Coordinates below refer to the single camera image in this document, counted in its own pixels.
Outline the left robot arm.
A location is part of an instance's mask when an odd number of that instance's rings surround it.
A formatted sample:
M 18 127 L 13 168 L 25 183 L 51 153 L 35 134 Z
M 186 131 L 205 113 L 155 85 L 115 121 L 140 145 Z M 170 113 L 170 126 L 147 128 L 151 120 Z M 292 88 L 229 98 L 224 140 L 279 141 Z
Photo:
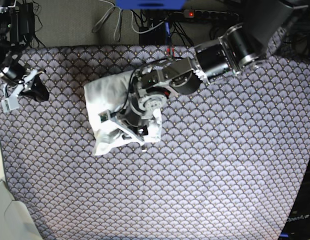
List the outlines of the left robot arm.
M 133 70 L 123 105 L 110 114 L 127 133 L 144 136 L 153 112 L 173 93 L 189 95 L 203 81 L 227 72 L 240 73 L 261 59 L 274 33 L 310 0 L 250 0 L 243 21 L 222 36 L 200 43 L 194 58 L 168 57 Z

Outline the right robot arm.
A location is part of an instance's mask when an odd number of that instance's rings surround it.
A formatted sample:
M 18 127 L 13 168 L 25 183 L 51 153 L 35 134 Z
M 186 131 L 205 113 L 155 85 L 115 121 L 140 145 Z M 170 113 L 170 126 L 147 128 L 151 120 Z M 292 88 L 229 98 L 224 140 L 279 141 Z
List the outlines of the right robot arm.
M 4 151 L 92 151 L 84 85 L 153 59 L 149 46 L 30 48 L 32 4 L 0 13 L 0 136 Z

